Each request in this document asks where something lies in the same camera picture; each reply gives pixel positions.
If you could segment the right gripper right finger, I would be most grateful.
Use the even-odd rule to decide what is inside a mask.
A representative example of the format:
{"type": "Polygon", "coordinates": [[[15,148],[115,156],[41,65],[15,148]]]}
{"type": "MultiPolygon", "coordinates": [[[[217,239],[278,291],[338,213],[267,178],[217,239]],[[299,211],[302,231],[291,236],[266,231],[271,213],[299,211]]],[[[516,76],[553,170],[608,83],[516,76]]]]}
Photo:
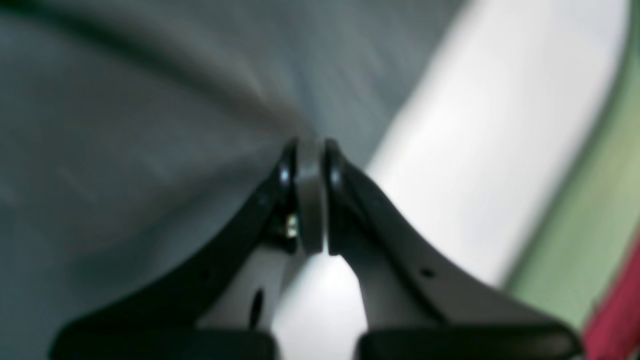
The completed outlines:
{"type": "Polygon", "coordinates": [[[576,333],[455,265],[414,230],[338,143],[324,150],[327,249],[358,279],[356,360],[581,360],[576,333]]]}

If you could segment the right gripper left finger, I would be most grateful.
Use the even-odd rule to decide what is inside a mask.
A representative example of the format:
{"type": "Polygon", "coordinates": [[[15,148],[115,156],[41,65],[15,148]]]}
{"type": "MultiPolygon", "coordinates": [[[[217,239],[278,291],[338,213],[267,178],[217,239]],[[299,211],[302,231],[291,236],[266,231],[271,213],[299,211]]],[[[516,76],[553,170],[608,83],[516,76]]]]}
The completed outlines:
{"type": "Polygon", "coordinates": [[[297,142],[204,247],[160,279],[68,322],[51,360],[277,360],[270,326],[301,256],[297,142]]]}

